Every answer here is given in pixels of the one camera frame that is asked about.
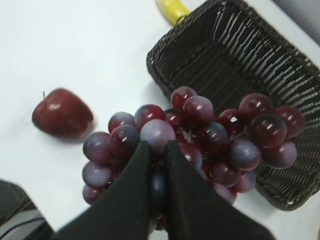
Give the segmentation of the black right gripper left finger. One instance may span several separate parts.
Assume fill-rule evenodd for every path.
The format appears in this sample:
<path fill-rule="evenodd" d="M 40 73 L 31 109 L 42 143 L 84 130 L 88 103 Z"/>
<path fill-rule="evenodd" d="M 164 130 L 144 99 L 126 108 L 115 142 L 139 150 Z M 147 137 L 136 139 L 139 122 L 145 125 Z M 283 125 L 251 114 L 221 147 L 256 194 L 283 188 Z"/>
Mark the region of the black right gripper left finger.
<path fill-rule="evenodd" d="M 151 146 L 142 141 L 114 183 L 55 240 L 146 240 L 149 237 Z"/>

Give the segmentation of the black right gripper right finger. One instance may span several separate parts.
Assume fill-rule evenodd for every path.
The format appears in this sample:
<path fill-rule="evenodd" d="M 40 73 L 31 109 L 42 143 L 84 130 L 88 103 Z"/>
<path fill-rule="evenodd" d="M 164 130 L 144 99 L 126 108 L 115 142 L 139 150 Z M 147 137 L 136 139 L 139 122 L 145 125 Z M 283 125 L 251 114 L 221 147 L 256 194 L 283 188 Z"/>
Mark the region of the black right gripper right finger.
<path fill-rule="evenodd" d="M 272 240 L 273 234 L 224 200 L 187 162 L 178 143 L 164 157 L 170 240 Z"/>

